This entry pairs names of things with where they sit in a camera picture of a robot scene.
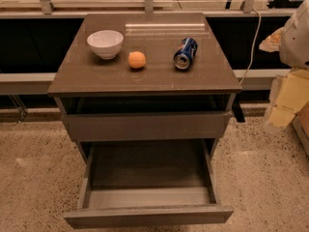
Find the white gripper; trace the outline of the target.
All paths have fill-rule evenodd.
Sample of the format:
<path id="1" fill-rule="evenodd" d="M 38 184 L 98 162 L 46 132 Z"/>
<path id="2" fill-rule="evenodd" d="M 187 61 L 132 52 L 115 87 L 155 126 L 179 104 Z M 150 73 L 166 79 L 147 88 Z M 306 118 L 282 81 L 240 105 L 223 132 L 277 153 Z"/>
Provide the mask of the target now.
<path id="1" fill-rule="evenodd" d="M 265 52 L 278 52 L 280 61 L 292 68 L 277 76 L 271 85 L 263 129 L 283 131 L 309 102 L 309 0 L 304 0 L 284 27 L 275 30 L 259 45 Z"/>

